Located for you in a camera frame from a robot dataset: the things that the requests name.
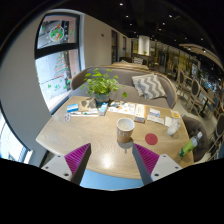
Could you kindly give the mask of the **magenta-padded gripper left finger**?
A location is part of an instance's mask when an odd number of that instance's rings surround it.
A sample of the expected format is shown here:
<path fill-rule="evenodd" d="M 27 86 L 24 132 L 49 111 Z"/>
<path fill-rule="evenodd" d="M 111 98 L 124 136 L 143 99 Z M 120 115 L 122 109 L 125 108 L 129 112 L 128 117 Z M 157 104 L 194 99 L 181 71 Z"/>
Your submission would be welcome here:
<path fill-rule="evenodd" d="M 42 169 L 79 185 L 83 178 L 90 155 L 91 144 L 87 143 L 69 152 L 65 156 L 55 156 L 45 164 Z"/>

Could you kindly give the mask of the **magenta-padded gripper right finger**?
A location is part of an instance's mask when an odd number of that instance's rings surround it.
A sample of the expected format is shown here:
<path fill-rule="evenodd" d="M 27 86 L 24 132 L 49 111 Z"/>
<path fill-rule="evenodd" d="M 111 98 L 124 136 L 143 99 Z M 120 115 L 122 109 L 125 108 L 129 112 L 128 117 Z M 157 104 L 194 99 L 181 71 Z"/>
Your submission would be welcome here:
<path fill-rule="evenodd" d="M 150 184 L 182 169 L 182 167 L 167 154 L 158 155 L 136 143 L 133 144 L 132 154 L 144 185 Z"/>

